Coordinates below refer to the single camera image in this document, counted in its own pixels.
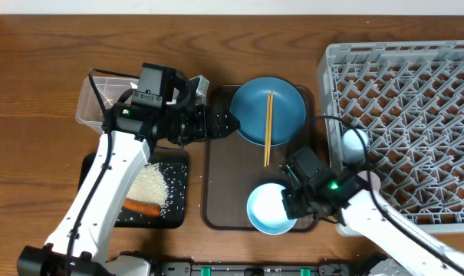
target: wooden table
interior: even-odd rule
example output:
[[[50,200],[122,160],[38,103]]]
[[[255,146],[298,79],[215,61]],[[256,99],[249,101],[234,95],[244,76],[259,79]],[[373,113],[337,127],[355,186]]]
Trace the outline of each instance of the wooden table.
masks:
[[[26,245],[41,247],[75,197],[98,135],[74,119],[90,67],[139,74],[142,62],[205,75],[216,87],[279,76],[317,95],[331,43],[464,39],[464,17],[0,15],[0,274]],[[360,261],[377,250],[321,223],[308,234],[220,232],[200,216],[204,145],[186,147],[186,219],[174,230],[116,228],[109,256],[141,250],[194,261]],[[438,235],[464,251],[464,234]]]

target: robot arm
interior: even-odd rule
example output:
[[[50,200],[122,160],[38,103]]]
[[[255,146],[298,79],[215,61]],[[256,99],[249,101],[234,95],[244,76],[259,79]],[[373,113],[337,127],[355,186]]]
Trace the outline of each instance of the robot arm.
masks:
[[[100,137],[94,163],[84,180],[73,204],[60,225],[49,235],[46,245],[52,245],[52,251],[65,254],[70,230],[80,212],[88,193],[99,176],[107,155],[107,135]],[[116,223],[124,199],[141,168],[150,158],[150,148],[146,140],[134,139],[131,133],[113,131],[112,157],[110,168],[104,173],[99,187],[82,218],[73,247],[73,256],[79,258],[82,252],[91,255],[91,260],[103,264],[107,259],[112,229]]]
[[[404,218],[382,197],[375,200],[399,227],[386,219],[372,199],[369,183],[356,169],[333,173],[309,148],[300,149],[283,165],[292,187],[283,190],[283,205],[290,219],[313,215],[314,219],[334,216],[341,230],[351,228],[379,245],[412,275],[462,275],[464,253],[450,248]],[[450,262],[456,269],[437,258]]]
[[[137,88],[124,92],[106,110],[92,71],[138,78],[90,70],[89,80],[104,115],[97,155],[68,213],[44,247],[24,248],[17,264],[19,275],[147,274],[150,264],[142,259],[125,256],[116,264],[105,261],[117,216],[156,142],[167,138],[184,146],[225,137],[240,128],[227,109],[210,112],[206,106],[209,82],[202,76],[187,80],[173,68],[144,63]],[[125,103],[130,96],[131,104]]]
[[[390,216],[426,246],[445,255],[464,270],[464,253],[450,248],[448,245],[428,235],[397,210],[392,208],[381,196],[375,194],[377,201],[387,210]],[[360,190],[348,200],[349,205],[341,209],[344,224],[356,232],[369,238],[380,246],[387,254],[399,262],[412,275],[461,275],[453,268],[442,263],[386,220],[374,205],[370,193]]]

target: blue plate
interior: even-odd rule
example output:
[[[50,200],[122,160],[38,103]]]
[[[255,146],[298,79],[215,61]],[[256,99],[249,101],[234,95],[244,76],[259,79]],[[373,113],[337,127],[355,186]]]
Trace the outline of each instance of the blue plate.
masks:
[[[230,111],[240,120],[240,135],[259,146],[265,145],[265,120],[271,92],[274,93],[272,146],[287,143],[305,122],[305,103],[291,84],[275,77],[249,81],[233,96]]]

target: clear plastic container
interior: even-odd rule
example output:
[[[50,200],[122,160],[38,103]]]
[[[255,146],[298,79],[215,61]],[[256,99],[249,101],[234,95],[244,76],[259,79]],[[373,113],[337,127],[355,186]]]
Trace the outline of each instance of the clear plastic container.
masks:
[[[94,77],[94,81],[107,109],[110,109],[117,102],[124,91],[131,87],[136,88],[138,85],[137,79],[125,77]],[[100,110],[88,77],[85,78],[81,88],[76,117],[78,123],[85,124],[96,132],[102,133],[102,110]]]

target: chopsticks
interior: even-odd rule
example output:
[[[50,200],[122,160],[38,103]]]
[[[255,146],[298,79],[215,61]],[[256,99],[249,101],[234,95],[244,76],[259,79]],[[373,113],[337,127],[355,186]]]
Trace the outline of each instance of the chopsticks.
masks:
[[[265,118],[265,142],[264,142],[264,167],[269,166],[271,157],[271,132],[272,132],[272,103],[274,94],[271,92],[268,95],[268,108]]]

